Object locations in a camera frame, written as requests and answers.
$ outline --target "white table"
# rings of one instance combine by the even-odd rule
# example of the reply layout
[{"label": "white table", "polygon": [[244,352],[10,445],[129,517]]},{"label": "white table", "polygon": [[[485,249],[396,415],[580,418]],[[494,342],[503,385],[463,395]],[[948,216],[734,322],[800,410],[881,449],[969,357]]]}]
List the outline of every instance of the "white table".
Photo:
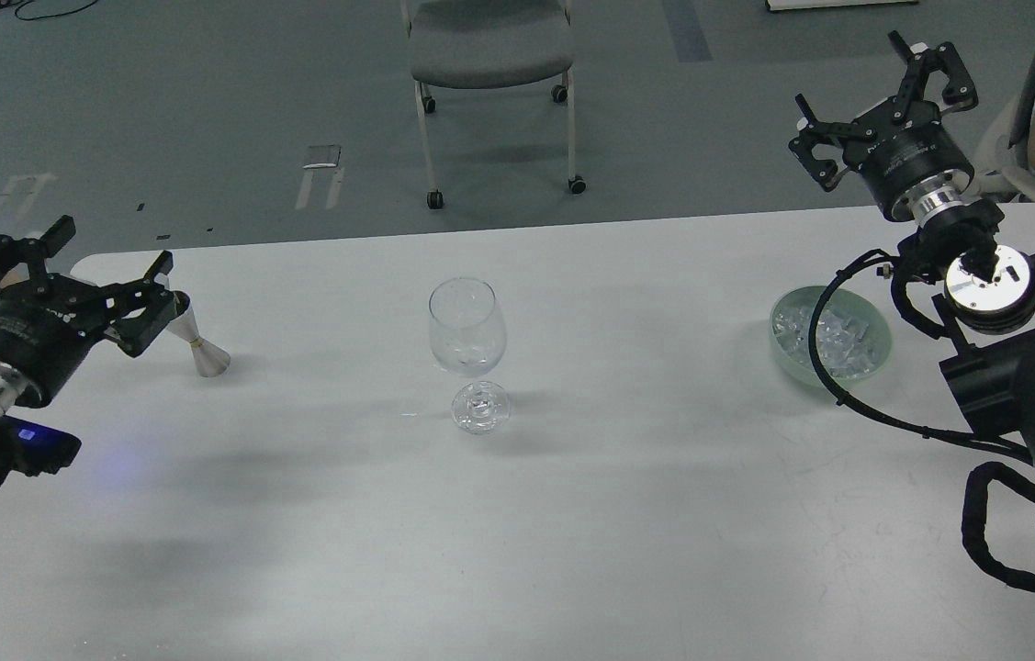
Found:
[{"label": "white table", "polygon": [[[1034,251],[1035,205],[1007,213],[1001,241]],[[958,540],[995,456],[770,359],[778,296],[909,231],[864,207],[178,250],[232,368],[202,380],[172,335],[138,360],[102,342],[17,410],[85,447],[0,490],[0,661],[1035,658],[1035,595]],[[487,437],[453,426],[465,380],[426,347],[427,294],[463,274],[509,328],[489,378],[514,414]],[[857,394],[962,428],[949,343],[875,275],[849,289],[895,341]],[[1035,508],[990,505],[992,550],[1035,572]]]}]

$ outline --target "glass base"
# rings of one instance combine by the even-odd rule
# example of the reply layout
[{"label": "glass base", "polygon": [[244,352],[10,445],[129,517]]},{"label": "glass base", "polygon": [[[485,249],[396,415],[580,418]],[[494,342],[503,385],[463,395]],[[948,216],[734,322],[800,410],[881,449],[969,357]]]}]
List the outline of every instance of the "glass base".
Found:
[{"label": "glass base", "polygon": [[472,382],[455,393],[451,417],[470,434],[487,434],[509,419],[509,395],[492,381]]}]

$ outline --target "green bowl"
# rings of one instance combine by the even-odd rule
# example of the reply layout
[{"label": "green bowl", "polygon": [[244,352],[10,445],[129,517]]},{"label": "green bowl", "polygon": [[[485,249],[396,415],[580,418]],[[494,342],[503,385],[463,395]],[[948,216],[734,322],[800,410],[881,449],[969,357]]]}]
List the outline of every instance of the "green bowl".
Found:
[{"label": "green bowl", "polygon": [[[778,367],[790,373],[800,384],[819,388],[823,388],[823,384],[819,381],[819,377],[816,377],[815,369],[810,367],[810,356],[807,353],[806,342],[803,341],[802,344],[793,350],[795,343],[793,336],[788,334],[790,330],[785,333],[782,328],[791,326],[789,322],[791,318],[798,317],[795,310],[799,308],[814,309],[816,301],[819,301],[819,296],[823,294],[824,289],[826,288],[822,288],[822,286],[814,286],[814,288],[793,290],[785,297],[778,298],[776,304],[770,309],[770,348],[773,350],[774,360],[778,361]],[[848,290],[835,290],[835,294],[832,294],[831,300],[827,302],[824,314],[820,317],[821,322],[823,322],[823,317],[827,317],[827,310],[832,310],[832,313],[836,314],[837,318],[849,320],[849,325],[853,328],[857,324],[864,328],[859,347],[857,350],[853,350],[853,352],[860,351],[865,355],[860,359],[861,367],[850,369],[841,375],[833,373],[836,384],[844,386],[845,389],[852,388],[852,386],[868,380],[874,373],[881,371],[881,368],[888,363],[888,356],[892,354],[892,334],[888,330],[888,322],[881,314],[881,310],[869,304],[863,297]],[[786,323],[782,322],[782,319],[778,319],[780,316],[787,320]],[[806,318],[810,318],[810,312],[806,313]],[[805,328],[803,328],[803,339],[805,339]],[[824,359],[824,339],[825,332],[823,327],[820,327],[820,359]]]}]

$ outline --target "chair seat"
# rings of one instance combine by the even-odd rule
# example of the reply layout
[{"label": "chair seat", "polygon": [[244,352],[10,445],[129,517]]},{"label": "chair seat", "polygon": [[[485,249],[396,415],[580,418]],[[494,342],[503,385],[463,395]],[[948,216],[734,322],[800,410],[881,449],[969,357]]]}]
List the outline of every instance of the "chair seat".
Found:
[{"label": "chair seat", "polygon": [[436,87],[537,83],[574,60],[558,0],[428,0],[412,19],[412,78]]}]

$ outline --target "black cable sleeve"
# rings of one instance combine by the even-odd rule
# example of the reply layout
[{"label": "black cable sleeve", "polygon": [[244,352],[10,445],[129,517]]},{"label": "black cable sleeve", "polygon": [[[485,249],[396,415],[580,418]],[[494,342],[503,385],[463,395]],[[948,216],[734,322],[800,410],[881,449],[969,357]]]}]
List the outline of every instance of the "black cable sleeve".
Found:
[{"label": "black cable sleeve", "polygon": [[22,17],[20,11],[22,11],[23,7],[27,7],[27,5],[35,2],[35,0],[23,0],[22,3],[14,5],[14,18],[19,19],[19,21],[43,21],[45,19],[59,19],[60,17],[70,17],[72,16],[72,13],[83,12],[85,9],[92,7],[93,4],[97,4],[101,0],[92,0],[91,3],[82,5],[82,7],[78,7],[76,9],[70,9],[70,11],[67,12],[43,13],[43,16],[39,17]]},{"label": "black cable sleeve", "polygon": [[831,373],[827,372],[827,367],[824,367],[823,359],[819,356],[819,319],[823,314],[823,310],[827,308],[827,302],[831,298],[832,294],[835,294],[836,290],[839,290],[844,286],[845,281],[852,279],[853,275],[858,272],[864,271],[865,268],[869,268],[879,264],[888,263],[893,265],[894,272],[895,269],[899,267],[899,260],[888,254],[881,249],[873,249],[864,252],[856,260],[852,261],[841,271],[835,273],[835,278],[824,289],[824,292],[820,294],[819,301],[816,302],[815,309],[811,310],[810,321],[807,322],[807,350],[810,353],[810,367],[815,370],[816,377],[819,377],[819,382],[822,382],[823,386],[827,388],[827,392],[835,395],[835,402],[839,405],[846,405],[848,409],[855,411],[856,413],[862,415],[867,419],[874,420],[875,422],[881,422],[882,424],[887,424],[887,426],[895,427],[898,429],[904,429],[907,431],[916,432],[924,439],[938,439],[943,443],[955,445],[958,447],[965,447],[970,449],[979,449],[979,451],[990,452],[1003,456],[1009,457],[1009,459],[1014,459],[1018,461],[1024,461],[1024,463],[1031,464],[1031,453],[1028,452],[1028,448],[1021,444],[1013,443],[1013,441],[1008,441],[1003,438],[980,438],[972,434],[970,431],[955,431],[948,429],[934,429],[933,427],[920,426],[920,424],[913,424],[906,422],[898,418],[893,418],[891,415],[883,413],[881,411],[873,409],[873,407],[858,400],[856,396],[849,393],[848,390],[844,389],[833,380]]},{"label": "black cable sleeve", "polygon": [[1012,589],[1035,593],[1035,574],[1012,569],[990,555],[986,543],[986,506],[990,499],[990,482],[999,481],[1013,492],[1035,503],[1035,485],[1028,478],[999,461],[986,461],[971,470],[966,479],[966,502],[962,510],[962,544],[970,560],[982,572],[998,578]]}]

